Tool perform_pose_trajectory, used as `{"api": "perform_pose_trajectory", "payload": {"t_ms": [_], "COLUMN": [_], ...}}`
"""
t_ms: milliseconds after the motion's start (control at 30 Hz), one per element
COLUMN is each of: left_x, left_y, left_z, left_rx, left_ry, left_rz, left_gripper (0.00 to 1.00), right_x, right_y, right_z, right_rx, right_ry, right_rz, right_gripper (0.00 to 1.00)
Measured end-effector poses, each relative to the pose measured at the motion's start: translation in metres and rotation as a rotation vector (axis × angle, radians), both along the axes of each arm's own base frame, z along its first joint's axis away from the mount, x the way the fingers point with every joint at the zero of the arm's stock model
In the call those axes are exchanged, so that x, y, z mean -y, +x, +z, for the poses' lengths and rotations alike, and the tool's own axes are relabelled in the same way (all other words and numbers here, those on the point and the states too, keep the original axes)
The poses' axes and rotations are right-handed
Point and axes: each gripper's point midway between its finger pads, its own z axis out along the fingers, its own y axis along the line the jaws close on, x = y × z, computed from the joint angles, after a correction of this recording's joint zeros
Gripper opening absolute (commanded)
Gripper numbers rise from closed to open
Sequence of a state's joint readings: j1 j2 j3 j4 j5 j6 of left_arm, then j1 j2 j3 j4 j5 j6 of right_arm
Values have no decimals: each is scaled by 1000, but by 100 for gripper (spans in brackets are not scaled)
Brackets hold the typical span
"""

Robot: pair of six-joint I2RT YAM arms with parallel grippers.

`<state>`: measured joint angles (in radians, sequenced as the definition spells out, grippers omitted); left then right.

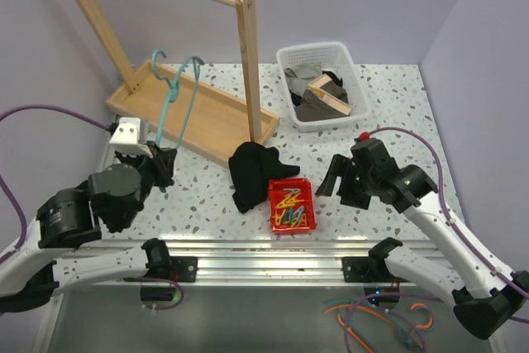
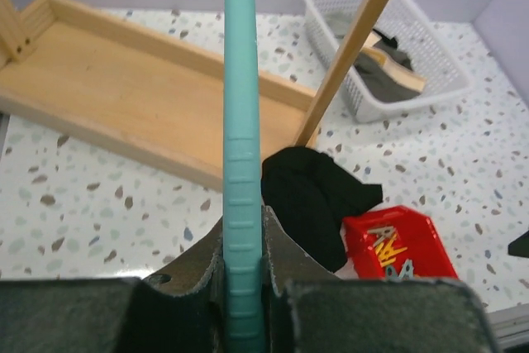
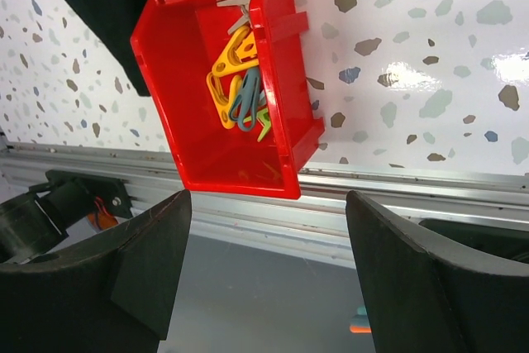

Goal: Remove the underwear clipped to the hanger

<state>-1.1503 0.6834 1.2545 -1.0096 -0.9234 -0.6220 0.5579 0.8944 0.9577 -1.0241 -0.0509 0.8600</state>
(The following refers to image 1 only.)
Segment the teal clothespin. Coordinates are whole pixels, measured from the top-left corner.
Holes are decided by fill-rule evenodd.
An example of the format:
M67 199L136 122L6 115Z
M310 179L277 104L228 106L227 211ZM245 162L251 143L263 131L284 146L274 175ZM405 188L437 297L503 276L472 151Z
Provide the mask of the teal clothespin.
M289 208L285 213L284 222L289 224L291 227L295 227L303 221L304 217L305 207L303 205L299 206L297 209Z

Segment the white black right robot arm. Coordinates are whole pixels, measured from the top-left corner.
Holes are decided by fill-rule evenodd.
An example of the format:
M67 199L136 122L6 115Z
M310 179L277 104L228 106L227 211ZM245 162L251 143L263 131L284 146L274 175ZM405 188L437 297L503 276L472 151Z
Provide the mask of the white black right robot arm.
M317 195L336 193L341 204L359 209L378 198L417 226L450 263L438 265L386 238L369 251L368 275L421 287L481 340L513 319L528 300L527 271L513 270L475 236L448 207L442 183L416 165L399 167L379 139L359 138L350 151L350 157L333 156Z

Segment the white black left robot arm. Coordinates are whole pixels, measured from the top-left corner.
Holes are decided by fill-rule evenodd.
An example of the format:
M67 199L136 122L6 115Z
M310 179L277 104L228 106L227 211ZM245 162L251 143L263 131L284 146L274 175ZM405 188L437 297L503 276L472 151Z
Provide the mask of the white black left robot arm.
M57 192L27 222L18 204L20 236L1 254L1 312L46 305L53 297L109 280L140 283L141 303L152 312L183 302L178 268L166 242L151 238L120 253L73 258L82 245L131 226L151 189L174 184L175 148L148 144L148 155L117 153L118 162Z

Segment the black underwear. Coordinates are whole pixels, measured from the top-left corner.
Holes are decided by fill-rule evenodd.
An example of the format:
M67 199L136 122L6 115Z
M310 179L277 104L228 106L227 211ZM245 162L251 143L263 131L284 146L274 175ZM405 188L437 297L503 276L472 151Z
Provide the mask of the black underwear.
M232 194L240 213L249 212L268 197L270 179L291 178L300 173L298 165L286 165L279 160L275 147L265 147L256 142L241 144L228 160Z

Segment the teal plastic clothes hanger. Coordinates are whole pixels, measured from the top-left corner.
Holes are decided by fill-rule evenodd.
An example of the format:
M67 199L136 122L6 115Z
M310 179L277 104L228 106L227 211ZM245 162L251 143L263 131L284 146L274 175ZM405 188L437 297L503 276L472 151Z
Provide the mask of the teal plastic clothes hanger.
M169 110L169 105L172 103L175 103L179 97L180 93L180 83L179 80L185 70L185 68L191 64L193 66L193 73L194 73L194 87L193 87L193 93L188 105L188 109L186 111L183 125L181 127L178 139L175 144L175 149L177 150L182 142L184 133L186 131L189 118L191 116L191 112L193 110L194 101L196 98L196 94L198 92L198 83L199 83L199 77L200 77L200 69L202 66L205 65L204 61L198 57L197 55L191 55L189 56L179 67L175 77L173 79L170 79L166 76L162 76L157 69L157 59L159 56L162 56L164 59L167 58L166 54L162 50L155 50L154 53L151 56L151 68L153 75L160 81L165 81L168 86L168 92L166 94L164 105L162 107L162 111L160 113L160 119L158 123L158 127L156 130L156 137L155 137L155 144L159 145L162 139L163 130L164 130L164 124L167 117L167 113Z

